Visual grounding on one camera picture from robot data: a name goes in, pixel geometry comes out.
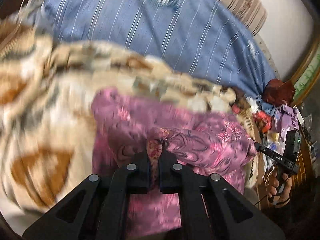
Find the person right hand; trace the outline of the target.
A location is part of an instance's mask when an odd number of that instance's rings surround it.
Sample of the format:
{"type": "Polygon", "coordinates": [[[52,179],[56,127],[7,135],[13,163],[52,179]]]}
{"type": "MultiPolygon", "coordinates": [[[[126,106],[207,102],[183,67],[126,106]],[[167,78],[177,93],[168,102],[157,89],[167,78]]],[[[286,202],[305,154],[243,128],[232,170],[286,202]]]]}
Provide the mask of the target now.
{"type": "Polygon", "coordinates": [[[280,185],[277,179],[277,170],[274,170],[269,177],[269,185],[267,187],[267,197],[272,198],[272,205],[275,208],[281,208],[290,202],[290,192],[292,188],[292,177],[287,174],[282,175],[284,183],[280,185]]]}

